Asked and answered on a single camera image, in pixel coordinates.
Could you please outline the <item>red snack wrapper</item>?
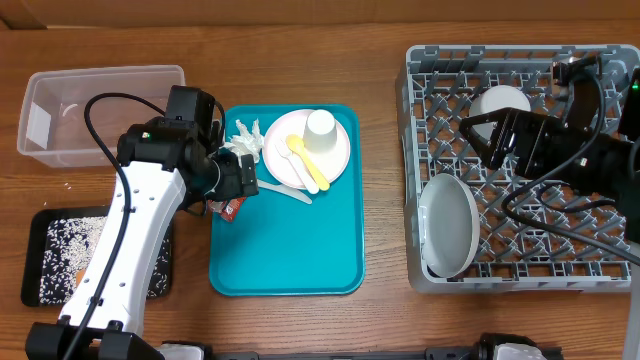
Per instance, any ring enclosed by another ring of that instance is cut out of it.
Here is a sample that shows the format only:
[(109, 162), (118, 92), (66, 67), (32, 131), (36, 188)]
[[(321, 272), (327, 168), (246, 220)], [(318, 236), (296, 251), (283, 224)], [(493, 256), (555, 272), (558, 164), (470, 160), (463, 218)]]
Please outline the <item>red snack wrapper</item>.
[(217, 214), (222, 220), (232, 223), (245, 200), (245, 197), (227, 201), (208, 200), (207, 207), (212, 213)]

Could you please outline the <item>white napkin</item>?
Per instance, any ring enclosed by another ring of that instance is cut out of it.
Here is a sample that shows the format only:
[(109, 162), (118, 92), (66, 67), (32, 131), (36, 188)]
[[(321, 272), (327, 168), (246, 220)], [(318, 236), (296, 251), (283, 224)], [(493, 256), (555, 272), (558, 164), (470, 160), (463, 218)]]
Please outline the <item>white napkin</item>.
[(251, 129), (248, 129), (239, 119), (235, 121), (235, 124), (239, 134), (233, 135), (229, 141), (226, 141), (223, 148), (238, 157), (251, 155), (254, 163), (258, 164), (265, 142), (264, 136), (261, 134), (259, 120), (255, 119), (253, 121)]

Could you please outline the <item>grey small bowl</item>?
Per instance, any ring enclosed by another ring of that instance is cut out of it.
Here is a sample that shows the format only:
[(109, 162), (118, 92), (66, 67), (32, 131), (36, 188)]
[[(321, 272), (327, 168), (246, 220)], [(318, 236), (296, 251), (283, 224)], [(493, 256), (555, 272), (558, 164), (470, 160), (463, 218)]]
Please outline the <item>grey small bowl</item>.
[(531, 105), (526, 95), (518, 88), (498, 85), (489, 88), (473, 101), (469, 116), (483, 115), (502, 108), (530, 111)]

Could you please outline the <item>grey round plate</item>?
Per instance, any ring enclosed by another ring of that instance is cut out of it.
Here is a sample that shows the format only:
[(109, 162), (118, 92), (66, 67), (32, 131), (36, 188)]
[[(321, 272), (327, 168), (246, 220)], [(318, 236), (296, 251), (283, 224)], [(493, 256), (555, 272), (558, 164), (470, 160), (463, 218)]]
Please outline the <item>grey round plate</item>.
[(441, 173), (431, 178), (419, 199), (424, 264), (438, 277), (462, 273), (476, 256), (480, 220), (470, 188)]

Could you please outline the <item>orange food cube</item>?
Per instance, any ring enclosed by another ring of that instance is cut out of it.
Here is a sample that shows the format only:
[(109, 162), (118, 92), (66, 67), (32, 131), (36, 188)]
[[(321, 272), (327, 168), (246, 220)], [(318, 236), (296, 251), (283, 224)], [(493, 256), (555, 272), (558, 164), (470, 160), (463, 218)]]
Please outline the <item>orange food cube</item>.
[(76, 273), (76, 287), (82, 282), (86, 269), (81, 269)]

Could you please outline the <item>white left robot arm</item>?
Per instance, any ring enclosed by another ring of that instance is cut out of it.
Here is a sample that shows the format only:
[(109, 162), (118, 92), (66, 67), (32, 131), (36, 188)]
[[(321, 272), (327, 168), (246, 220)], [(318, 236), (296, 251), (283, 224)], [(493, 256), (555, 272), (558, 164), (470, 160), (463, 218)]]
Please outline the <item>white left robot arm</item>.
[(159, 116), (132, 125), (115, 153), (112, 203), (82, 282), (56, 323), (35, 323), (30, 359), (208, 359), (210, 347), (142, 337), (147, 288), (174, 214), (200, 200), (255, 195), (251, 155), (220, 153), (223, 131), (209, 115)]

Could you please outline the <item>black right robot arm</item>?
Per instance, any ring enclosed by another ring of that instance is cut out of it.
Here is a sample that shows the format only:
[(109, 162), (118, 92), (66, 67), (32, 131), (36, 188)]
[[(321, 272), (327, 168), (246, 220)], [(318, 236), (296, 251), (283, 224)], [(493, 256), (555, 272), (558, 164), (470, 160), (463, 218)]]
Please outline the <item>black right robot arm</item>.
[[(504, 214), (529, 227), (545, 230), (604, 250), (633, 266), (639, 264), (639, 92), (631, 88), (621, 116), (626, 141), (603, 133), (607, 112), (605, 91), (599, 77), (599, 56), (555, 62), (551, 66), (556, 85), (569, 89), (569, 108), (560, 118), (513, 107), (470, 117), (463, 126), (495, 123), (491, 137), (470, 143), (490, 169), (499, 168), (508, 154), (518, 158), (516, 174), (528, 184), (505, 197)], [(602, 205), (614, 207), (626, 219), (629, 251), (599, 242), (577, 232), (535, 221), (510, 208), (520, 195), (547, 181), (557, 180), (581, 195), (597, 193)]]

